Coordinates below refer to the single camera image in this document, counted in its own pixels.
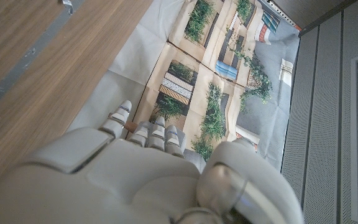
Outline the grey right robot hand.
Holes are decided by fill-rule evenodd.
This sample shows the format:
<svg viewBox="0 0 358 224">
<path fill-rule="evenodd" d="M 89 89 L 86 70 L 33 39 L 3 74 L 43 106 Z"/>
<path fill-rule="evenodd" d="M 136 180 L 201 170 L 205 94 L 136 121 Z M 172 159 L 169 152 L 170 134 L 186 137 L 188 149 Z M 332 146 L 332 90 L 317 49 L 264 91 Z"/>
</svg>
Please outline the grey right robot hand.
<svg viewBox="0 0 358 224">
<path fill-rule="evenodd" d="M 286 178 L 246 139 L 221 142 L 201 166 L 163 118 L 121 137 L 123 101 L 97 129 L 79 128 L 0 178 L 0 223 L 303 223 Z"/>
</svg>

